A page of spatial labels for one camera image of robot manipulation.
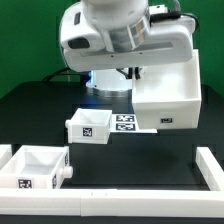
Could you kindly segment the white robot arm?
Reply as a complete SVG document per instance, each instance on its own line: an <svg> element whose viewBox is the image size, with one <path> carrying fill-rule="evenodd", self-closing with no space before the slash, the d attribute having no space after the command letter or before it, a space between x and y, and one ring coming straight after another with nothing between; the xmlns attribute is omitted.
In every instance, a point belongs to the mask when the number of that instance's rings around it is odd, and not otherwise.
<svg viewBox="0 0 224 224"><path fill-rule="evenodd" d="M87 89L105 96L127 94L131 79L149 65L186 62L193 57L192 14L151 6L149 0L80 0L65 12L60 45L66 64L88 72Z"/></svg>

